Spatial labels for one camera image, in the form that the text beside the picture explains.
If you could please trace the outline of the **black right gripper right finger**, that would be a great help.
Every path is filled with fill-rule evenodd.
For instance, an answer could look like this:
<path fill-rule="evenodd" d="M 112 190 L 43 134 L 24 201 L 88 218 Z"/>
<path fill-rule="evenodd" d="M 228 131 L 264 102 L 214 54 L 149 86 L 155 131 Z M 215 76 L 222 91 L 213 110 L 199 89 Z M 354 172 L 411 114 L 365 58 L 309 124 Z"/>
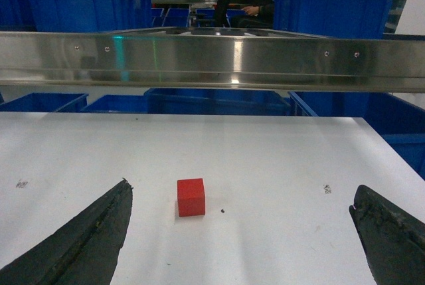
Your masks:
<path fill-rule="evenodd" d="M 424 283 L 424 223 L 366 185 L 349 214 L 376 284 Z"/>

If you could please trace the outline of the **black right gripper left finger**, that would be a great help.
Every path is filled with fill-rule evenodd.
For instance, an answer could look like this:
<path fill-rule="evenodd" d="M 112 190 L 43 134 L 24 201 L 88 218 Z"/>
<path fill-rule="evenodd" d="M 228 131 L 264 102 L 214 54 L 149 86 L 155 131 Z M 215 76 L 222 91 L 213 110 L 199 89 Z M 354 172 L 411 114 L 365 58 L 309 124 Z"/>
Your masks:
<path fill-rule="evenodd" d="M 55 233 L 1 269 L 2 284 L 110 284 L 133 188 L 122 179 Z"/>

